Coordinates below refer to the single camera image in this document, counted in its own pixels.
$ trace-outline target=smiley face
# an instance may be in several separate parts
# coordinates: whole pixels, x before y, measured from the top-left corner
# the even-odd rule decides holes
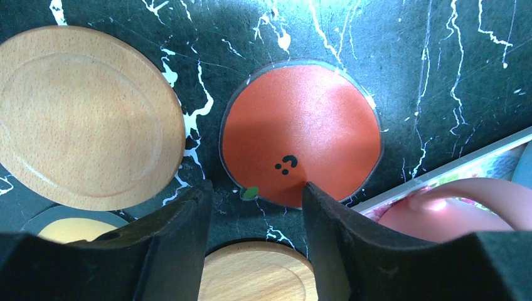
[[[320,62],[276,63],[243,83],[220,133],[222,164],[248,192],[241,198],[300,208],[307,181],[337,201],[356,193],[381,156],[375,105],[365,93]]]
[[[282,159],[282,162],[283,163],[287,163],[287,162],[290,162],[290,166],[291,168],[295,168],[297,166],[297,158],[294,156],[294,155],[287,155],[287,156],[284,156],[283,159]],[[283,168],[283,164],[281,163],[277,163],[275,165],[275,169],[281,169]],[[281,171],[281,173],[285,176],[287,176],[290,171],[288,169],[283,169]]]

